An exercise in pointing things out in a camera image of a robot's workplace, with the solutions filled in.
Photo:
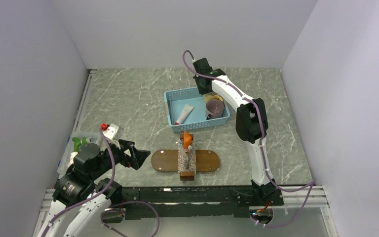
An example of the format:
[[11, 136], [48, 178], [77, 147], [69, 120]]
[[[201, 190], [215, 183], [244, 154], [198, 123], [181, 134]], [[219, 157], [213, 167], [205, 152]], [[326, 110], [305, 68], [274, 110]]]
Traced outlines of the purple mug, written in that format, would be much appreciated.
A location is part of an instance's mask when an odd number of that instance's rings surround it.
[[211, 99], [206, 102], [206, 119], [221, 118], [225, 110], [225, 104], [220, 99]]

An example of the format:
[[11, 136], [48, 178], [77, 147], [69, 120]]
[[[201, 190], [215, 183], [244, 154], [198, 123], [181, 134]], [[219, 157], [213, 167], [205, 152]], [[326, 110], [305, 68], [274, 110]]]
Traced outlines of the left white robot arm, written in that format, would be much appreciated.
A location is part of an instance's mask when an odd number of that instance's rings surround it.
[[92, 219], [107, 207], [123, 201], [122, 185], [110, 178], [95, 181], [117, 164], [138, 170], [151, 154], [126, 140], [108, 141], [101, 150], [95, 143], [79, 143], [74, 138], [72, 164], [54, 185], [47, 217], [39, 237], [77, 237], [90, 227]]

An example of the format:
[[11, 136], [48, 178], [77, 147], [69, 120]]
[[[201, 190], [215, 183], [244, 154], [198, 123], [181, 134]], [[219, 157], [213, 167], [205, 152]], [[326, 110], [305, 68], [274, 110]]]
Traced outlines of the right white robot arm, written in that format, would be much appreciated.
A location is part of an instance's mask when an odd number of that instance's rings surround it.
[[258, 205], [264, 205], [281, 191], [275, 186], [275, 180], [267, 165], [265, 148], [268, 128], [265, 103], [261, 98], [253, 98], [230, 81], [224, 71], [214, 70], [206, 58], [193, 61], [196, 85], [200, 94], [210, 92], [219, 94], [236, 112], [235, 130], [245, 142], [251, 162], [252, 198]]

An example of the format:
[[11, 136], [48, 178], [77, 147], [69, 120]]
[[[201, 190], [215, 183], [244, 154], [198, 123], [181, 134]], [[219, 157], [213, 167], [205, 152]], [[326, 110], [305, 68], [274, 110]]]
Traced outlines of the yellow mug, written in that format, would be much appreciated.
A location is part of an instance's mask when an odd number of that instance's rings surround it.
[[221, 102], [224, 101], [224, 99], [222, 98], [222, 96], [220, 96], [219, 94], [215, 93], [215, 92], [209, 92], [209, 93], [206, 93], [203, 95], [203, 98], [205, 100], [205, 102], [207, 103], [208, 101], [210, 100], [213, 100], [213, 99], [218, 99], [220, 100]]

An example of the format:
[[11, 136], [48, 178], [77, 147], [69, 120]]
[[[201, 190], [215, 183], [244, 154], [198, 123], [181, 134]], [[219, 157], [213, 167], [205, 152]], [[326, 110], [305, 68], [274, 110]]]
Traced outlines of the orange toothpaste tube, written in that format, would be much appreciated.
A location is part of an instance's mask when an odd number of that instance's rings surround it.
[[189, 146], [192, 145], [193, 136], [192, 134], [189, 134], [188, 132], [183, 131], [183, 133], [180, 134], [180, 140], [182, 141], [183, 148], [188, 150]]

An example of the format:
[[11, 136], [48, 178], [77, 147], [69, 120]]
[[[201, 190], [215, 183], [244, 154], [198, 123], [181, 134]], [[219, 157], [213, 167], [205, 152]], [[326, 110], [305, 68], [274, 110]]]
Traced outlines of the clear acrylic toothbrush holder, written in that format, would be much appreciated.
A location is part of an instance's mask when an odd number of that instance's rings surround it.
[[180, 181], [194, 181], [196, 175], [196, 148], [192, 134], [184, 131], [176, 142], [178, 147], [178, 174]]

